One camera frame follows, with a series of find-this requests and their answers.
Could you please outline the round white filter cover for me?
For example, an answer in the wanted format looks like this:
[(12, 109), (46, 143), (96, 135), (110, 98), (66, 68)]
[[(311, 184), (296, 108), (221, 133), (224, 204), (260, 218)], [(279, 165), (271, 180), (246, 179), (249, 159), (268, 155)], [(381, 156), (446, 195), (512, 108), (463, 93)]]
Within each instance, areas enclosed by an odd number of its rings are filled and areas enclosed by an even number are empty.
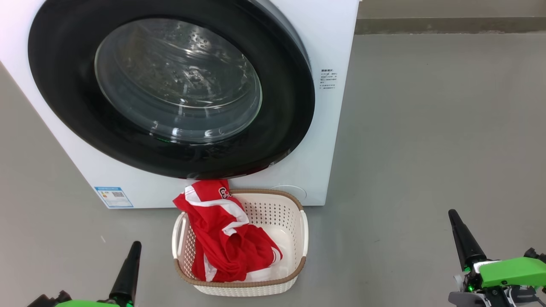
[(305, 200), (307, 197), (307, 193), (304, 189), (293, 185), (278, 185), (271, 187), (271, 190), (286, 192), (287, 194), (291, 194), (300, 201)]

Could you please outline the red and white sports jersey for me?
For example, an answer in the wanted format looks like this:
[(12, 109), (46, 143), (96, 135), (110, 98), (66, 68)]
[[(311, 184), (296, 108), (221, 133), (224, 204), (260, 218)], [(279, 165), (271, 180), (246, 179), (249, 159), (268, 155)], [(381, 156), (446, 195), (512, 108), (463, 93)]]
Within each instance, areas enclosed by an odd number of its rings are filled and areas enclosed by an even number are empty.
[(173, 201), (195, 234), (192, 272), (206, 282), (268, 281), (281, 249), (261, 227), (250, 223), (226, 180), (198, 181)]

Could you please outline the white front-load washing machine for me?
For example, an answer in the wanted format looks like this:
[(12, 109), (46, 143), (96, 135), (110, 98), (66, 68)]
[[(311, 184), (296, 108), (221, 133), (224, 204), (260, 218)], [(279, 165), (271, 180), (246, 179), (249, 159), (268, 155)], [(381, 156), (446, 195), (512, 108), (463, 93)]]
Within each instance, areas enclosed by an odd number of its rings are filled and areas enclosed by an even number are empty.
[[(323, 206), (359, 0), (0, 0), (0, 62), (90, 186), (121, 187), (135, 209), (173, 208), (195, 180), (230, 191), (304, 189)], [(90, 53), (115, 25), (194, 21), (242, 47), (274, 103), (226, 145), (175, 144), (129, 124), (92, 80)]]

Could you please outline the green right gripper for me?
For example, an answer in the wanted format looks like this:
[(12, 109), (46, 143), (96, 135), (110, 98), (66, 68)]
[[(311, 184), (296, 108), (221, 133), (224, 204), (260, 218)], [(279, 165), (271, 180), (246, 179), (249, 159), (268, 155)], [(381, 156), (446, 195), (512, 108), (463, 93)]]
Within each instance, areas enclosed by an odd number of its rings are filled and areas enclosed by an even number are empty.
[(455, 209), (448, 211), (461, 274), (459, 290), (448, 301), (456, 307), (546, 307), (537, 291), (546, 292), (546, 263), (530, 257), (486, 261), (476, 239)]

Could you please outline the dark round glass washer door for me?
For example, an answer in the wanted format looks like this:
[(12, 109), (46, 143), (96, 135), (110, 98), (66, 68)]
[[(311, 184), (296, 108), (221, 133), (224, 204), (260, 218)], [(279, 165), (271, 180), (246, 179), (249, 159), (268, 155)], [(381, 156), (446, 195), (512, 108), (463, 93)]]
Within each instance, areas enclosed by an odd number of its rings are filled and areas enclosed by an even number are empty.
[(29, 66), (56, 116), (105, 155), (190, 180), (288, 156), (316, 109), (294, 27), (260, 0), (46, 0)]

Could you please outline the blue energy label sticker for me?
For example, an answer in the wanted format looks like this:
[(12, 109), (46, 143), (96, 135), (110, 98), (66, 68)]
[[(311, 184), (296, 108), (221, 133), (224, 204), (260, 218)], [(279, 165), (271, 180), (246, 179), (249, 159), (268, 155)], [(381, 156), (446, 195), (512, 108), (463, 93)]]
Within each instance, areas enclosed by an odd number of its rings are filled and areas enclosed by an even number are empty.
[(109, 209), (134, 208), (121, 187), (94, 187), (98, 196)]

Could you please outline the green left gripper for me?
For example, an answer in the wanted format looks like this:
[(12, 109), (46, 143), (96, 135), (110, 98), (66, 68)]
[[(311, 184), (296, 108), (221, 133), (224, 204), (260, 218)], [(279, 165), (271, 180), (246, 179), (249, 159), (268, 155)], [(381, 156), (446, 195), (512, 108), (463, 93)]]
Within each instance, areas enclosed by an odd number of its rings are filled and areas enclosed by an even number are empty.
[(109, 298), (99, 301), (75, 300), (67, 292), (61, 291), (56, 298), (40, 295), (28, 307), (128, 307), (134, 305), (138, 287), (142, 243), (132, 243), (121, 270), (113, 284)]

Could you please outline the cream laundry basket brown rim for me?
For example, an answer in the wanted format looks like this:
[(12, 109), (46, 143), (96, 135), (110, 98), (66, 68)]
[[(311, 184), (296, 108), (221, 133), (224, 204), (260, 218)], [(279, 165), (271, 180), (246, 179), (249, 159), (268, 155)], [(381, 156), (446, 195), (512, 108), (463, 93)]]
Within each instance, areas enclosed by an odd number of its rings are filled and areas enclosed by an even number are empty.
[(261, 227), (281, 249), (283, 258), (272, 268), (269, 280), (215, 283), (198, 280), (192, 273), (195, 235), (189, 218), (181, 212), (172, 230), (171, 252), (179, 277), (206, 295), (259, 297), (288, 291), (298, 279), (307, 260), (308, 218), (301, 203), (279, 190), (232, 190), (252, 225)]

